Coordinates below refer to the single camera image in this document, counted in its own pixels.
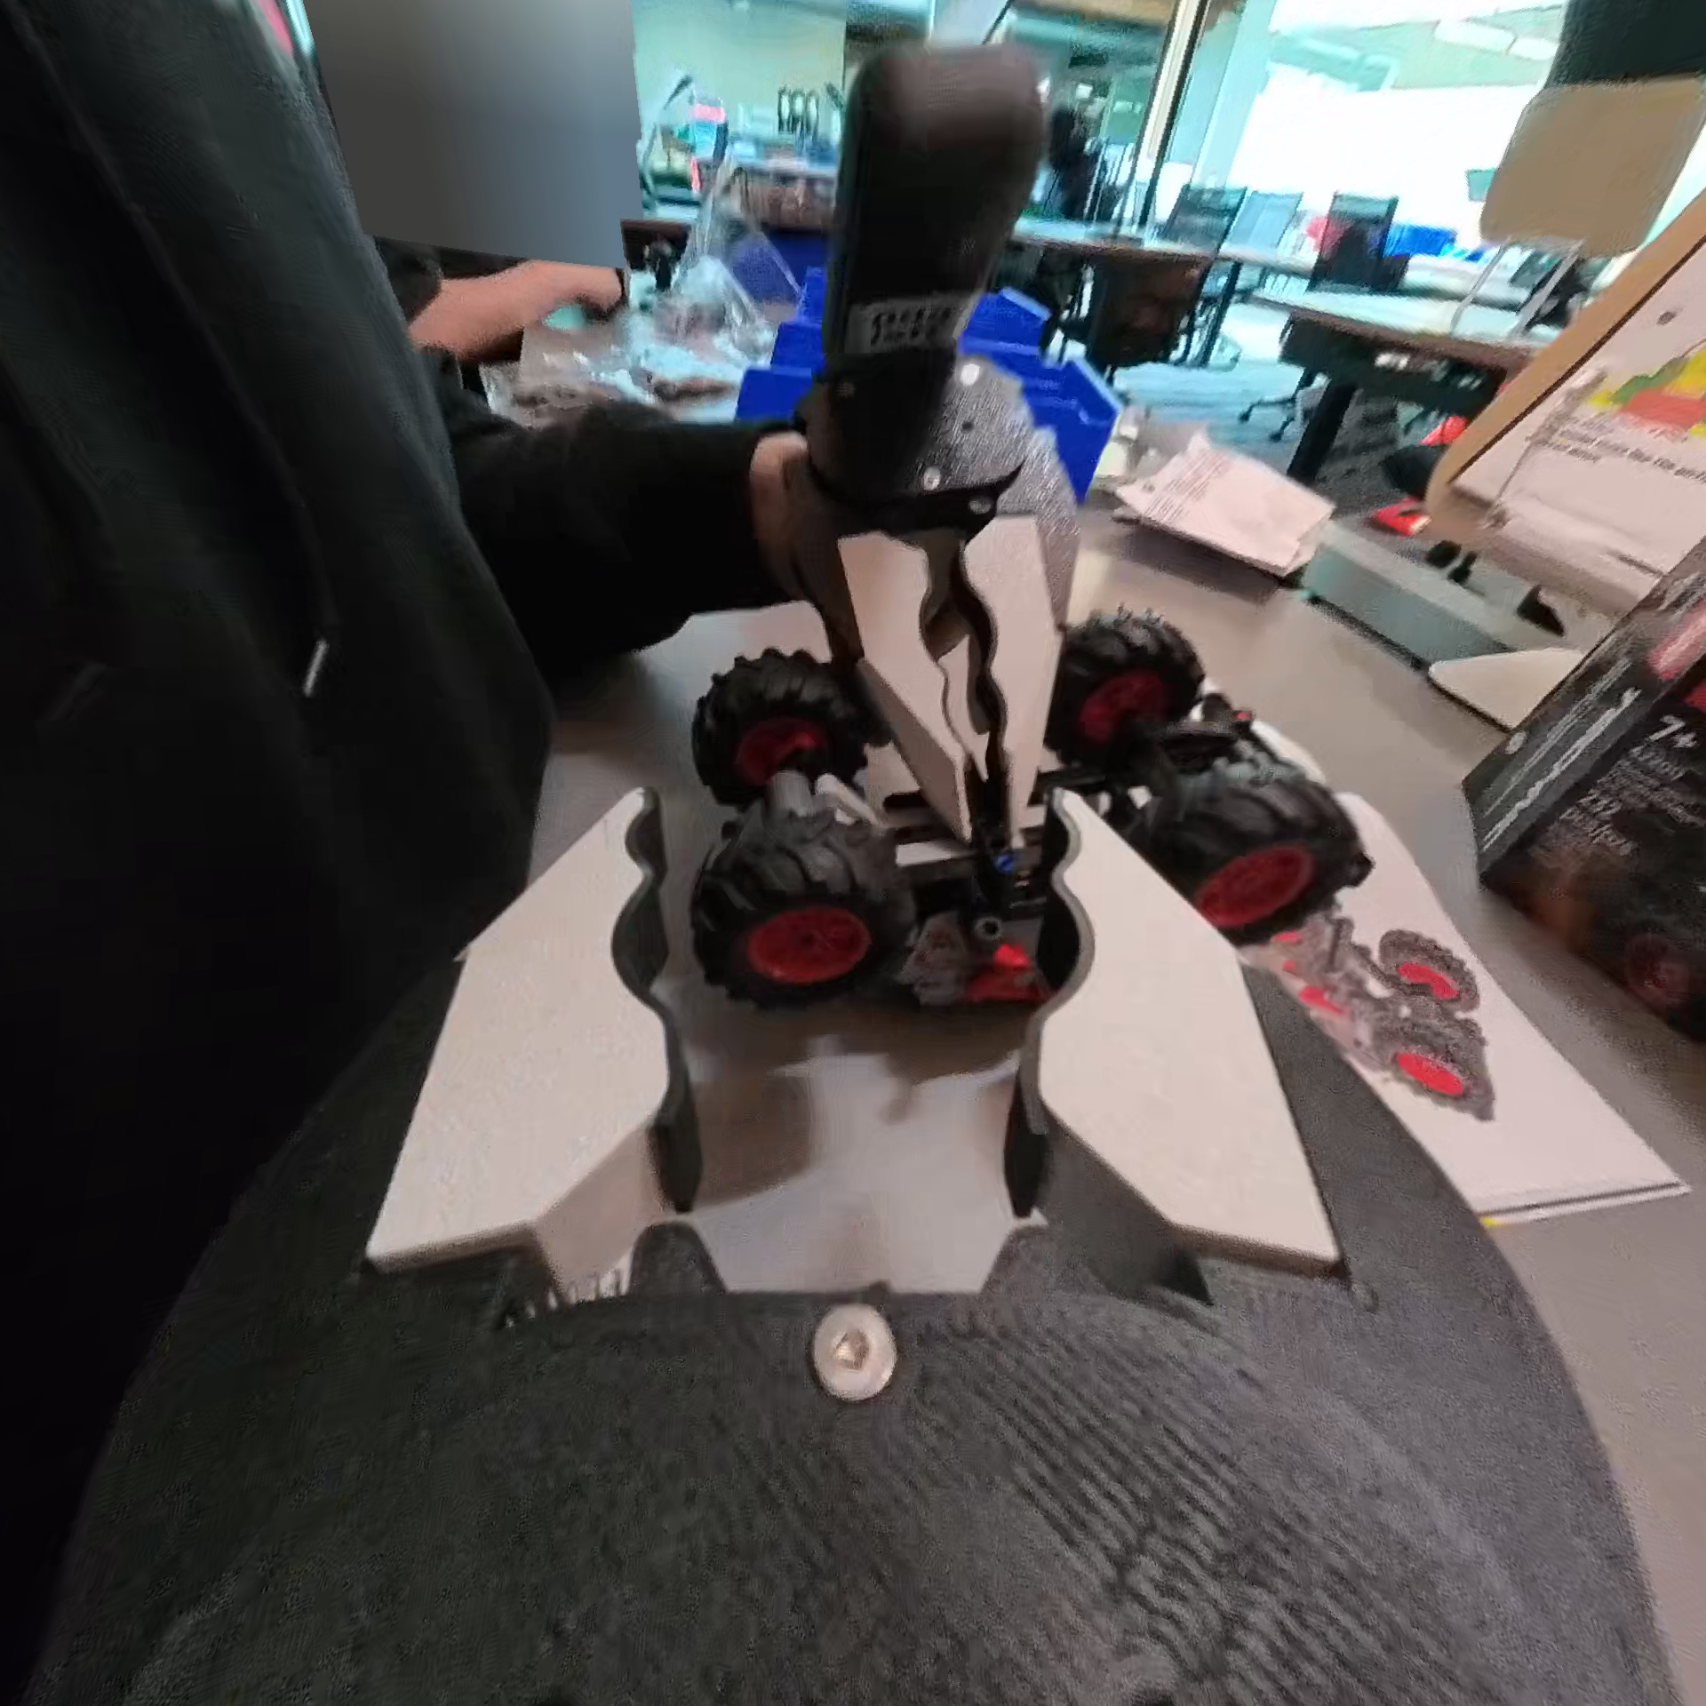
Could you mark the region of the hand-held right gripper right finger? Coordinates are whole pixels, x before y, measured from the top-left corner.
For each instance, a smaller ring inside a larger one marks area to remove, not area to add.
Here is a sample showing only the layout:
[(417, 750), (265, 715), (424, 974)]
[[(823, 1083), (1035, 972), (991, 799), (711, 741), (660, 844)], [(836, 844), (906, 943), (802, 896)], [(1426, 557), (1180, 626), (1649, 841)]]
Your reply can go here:
[(1247, 967), (1096, 811), (1044, 826), (1048, 995), (1016, 1057), (1014, 1214), (1124, 1298), (1204, 1262), (1336, 1276), (1340, 1247)]

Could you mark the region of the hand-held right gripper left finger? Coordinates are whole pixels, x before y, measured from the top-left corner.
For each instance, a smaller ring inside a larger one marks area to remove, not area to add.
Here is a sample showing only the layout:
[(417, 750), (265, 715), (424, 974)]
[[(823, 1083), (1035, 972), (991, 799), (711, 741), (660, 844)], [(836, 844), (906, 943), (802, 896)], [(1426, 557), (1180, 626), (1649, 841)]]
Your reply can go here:
[(694, 1210), (703, 1157), (670, 959), (656, 789), (623, 795), (459, 955), (369, 1267), (524, 1257), (552, 1304), (615, 1298)]

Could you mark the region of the toy monster truck red wheels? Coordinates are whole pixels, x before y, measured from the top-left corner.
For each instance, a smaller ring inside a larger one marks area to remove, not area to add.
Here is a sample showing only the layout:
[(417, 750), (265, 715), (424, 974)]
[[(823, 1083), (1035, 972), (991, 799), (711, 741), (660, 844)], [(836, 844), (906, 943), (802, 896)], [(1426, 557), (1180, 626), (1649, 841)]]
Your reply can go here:
[(697, 774), (737, 817), (699, 869), (690, 932), (730, 997), (1044, 1005), (1065, 977), (1038, 948), (1058, 789), (1233, 948), (1310, 922), (1373, 869), (1348, 808), (1208, 689), (1190, 640), (1155, 613), (1065, 633), (1044, 725), (1053, 767), (1014, 849), (987, 822), (958, 836), (919, 786), (877, 779), (886, 734), (851, 670), (806, 649), (737, 658), (697, 703)]

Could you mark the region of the person's left forearm black sleeve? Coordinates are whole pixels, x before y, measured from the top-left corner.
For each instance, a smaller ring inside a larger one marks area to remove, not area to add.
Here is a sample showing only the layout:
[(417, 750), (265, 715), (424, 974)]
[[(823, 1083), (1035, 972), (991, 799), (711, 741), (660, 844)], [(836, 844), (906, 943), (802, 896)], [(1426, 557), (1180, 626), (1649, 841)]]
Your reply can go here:
[(756, 441), (784, 430), (636, 403), (526, 426), (476, 395), (448, 352), (424, 361), (464, 524), (553, 690), (694, 616), (784, 605), (750, 497)]

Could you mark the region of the grey desk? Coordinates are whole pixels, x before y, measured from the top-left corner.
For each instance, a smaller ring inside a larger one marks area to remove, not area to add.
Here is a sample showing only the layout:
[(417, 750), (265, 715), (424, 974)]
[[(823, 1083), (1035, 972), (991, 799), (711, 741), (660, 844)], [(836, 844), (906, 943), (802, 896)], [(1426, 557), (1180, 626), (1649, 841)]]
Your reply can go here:
[(1704, 1047), (1665, 1031), (1476, 882), (1459, 779), (1496, 731), (1327, 607), (1148, 547), (1095, 510), (1079, 607), (1155, 607), (1241, 701), (1302, 737), (1419, 857), (1515, 1005), (1689, 1184), (1656, 1207), (1496, 1232), (1565, 1350), (1631, 1504), (1685, 1703), (1704, 1702)]

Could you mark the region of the person's left hand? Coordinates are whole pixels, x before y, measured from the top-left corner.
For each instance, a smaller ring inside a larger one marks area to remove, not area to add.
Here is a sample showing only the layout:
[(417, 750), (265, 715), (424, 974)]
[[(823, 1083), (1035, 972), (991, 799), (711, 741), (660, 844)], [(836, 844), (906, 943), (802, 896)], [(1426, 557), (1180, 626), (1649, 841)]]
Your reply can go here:
[(752, 525), (784, 602), (812, 607), (837, 658), (858, 658), (860, 638), (834, 508), (823, 497), (806, 436), (765, 435), (750, 468)]

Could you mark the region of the blue plastic parts bin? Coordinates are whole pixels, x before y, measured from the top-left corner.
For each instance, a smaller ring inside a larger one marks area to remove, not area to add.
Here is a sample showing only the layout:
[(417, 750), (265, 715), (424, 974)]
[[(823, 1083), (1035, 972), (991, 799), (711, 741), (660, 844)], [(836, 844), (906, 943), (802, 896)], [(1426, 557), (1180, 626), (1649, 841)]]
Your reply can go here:
[[(823, 369), (823, 303), (825, 269), (812, 266), (806, 272), (796, 317), (780, 324), (769, 361), (746, 369), (737, 420), (787, 420), (797, 411)], [(1082, 357), (1044, 356), (1044, 317), (1044, 307), (1014, 288), (987, 293), (971, 315), (959, 350), (987, 357), (1020, 384), (1035, 426), (1053, 436), (1076, 500), (1088, 500), (1122, 401)]]

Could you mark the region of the clear plastic parts bags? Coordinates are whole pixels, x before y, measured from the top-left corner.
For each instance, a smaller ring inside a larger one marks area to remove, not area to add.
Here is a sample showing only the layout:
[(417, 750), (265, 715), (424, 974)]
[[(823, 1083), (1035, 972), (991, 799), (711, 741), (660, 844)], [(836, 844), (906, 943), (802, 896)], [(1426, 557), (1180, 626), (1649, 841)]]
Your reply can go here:
[(752, 162), (722, 176), (689, 232), (657, 232), (628, 274), (628, 298), (595, 309), (565, 303), (483, 361), (479, 395), (509, 420), (547, 425), (595, 403), (636, 403), (672, 420), (730, 420), (742, 380), (765, 369), (802, 300), (801, 266), (765, 223), (774, 190), (823, 236), (810, 180), (774, 180)]

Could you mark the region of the wooden office table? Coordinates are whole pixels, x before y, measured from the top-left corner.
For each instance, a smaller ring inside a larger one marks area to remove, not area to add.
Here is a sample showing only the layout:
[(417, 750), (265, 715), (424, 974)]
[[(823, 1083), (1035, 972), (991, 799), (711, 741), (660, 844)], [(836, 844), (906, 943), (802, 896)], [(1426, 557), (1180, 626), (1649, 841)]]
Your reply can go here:
[(1227, 317), (1241, 289), (1269, 274), (1307, 281), (1313, 263), (1310, 255), (1194, 246), (1020, 218), (995, 281), (1044, 309), (1044, 352), (1079, 345), (1084, 361), (1112, 378), (1148, 364), (1236, 365), (1241, 352), (1227, 342)]
[(1529, 328), (1515, 309), (1401, 294), (1260, 293), (1250, 307), (1284, 317), (1282, 364), (1322, 384), (1288, 464), (1301, 484), (1313, 484), (1327, 464), (1357, 395), (1386, 395), (1470, 421), (1558, 336)]

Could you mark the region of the white printed paper bag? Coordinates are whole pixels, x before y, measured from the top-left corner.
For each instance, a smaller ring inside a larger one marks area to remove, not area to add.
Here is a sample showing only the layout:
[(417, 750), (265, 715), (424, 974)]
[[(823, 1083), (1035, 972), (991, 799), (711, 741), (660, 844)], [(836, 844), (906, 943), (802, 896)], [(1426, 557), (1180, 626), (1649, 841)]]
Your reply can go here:
[(1132, 524), (1275, 582), (1310, 566), (1332, 520), (1332, 500), (1217, 445), (1202, 425), (1161, 425), (1146, 435), (1112, 492)]

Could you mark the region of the open building instruction booklet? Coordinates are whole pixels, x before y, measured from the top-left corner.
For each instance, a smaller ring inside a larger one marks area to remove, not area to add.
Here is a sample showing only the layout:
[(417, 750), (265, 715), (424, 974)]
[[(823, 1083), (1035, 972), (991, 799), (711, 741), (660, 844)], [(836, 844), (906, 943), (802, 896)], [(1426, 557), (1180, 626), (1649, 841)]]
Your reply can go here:
[(1245, 959), (1310, 1014), (1482, 1223), (1685, 1196), (1504, 993), (1388, 821), (1338, 799), (1371, 877)]

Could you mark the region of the grey flat tray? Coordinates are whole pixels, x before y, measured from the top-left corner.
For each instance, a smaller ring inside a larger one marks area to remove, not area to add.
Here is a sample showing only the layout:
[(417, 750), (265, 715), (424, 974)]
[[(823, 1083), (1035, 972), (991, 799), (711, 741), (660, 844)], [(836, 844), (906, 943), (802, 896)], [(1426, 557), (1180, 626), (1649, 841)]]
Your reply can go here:
[(1400, 538), (1371, 519), (1332, 519), (1296, 592), (1416, 667), (1565, 646), (1565, 623), (1536, 615), (1533, 587), (1476, 553), (1433, 560), (1424, 538)]

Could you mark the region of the black toy set box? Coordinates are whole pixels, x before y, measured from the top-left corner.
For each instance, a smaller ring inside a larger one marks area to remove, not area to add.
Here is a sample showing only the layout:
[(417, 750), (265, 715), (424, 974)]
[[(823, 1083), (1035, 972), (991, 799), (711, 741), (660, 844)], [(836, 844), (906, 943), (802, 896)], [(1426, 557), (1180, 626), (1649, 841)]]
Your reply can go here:
[(1704, 544), (1463, 781), (1480, 883), (1704, 1040)]

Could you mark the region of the wooden board with printed sheet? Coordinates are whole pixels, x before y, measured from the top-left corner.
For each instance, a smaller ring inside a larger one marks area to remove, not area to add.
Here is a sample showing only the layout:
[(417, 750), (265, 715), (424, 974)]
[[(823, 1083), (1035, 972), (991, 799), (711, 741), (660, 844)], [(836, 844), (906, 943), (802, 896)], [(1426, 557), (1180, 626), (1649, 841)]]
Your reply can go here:
[(1506, 573), (1626, 616), (1704, 544), (1704, 199), (1454, 439), (1426, 520)]

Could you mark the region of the pale wooden panel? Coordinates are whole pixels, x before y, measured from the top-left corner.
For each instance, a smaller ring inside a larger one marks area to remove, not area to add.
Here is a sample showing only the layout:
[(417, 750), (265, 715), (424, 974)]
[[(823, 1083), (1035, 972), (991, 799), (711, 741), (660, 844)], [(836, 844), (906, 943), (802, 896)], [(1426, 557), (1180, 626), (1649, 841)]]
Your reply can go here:
[(1704, 135), (1702, 2), (1569, 2), (1541, 88), (1496, 167), (1487, 246), (1640, 248)]

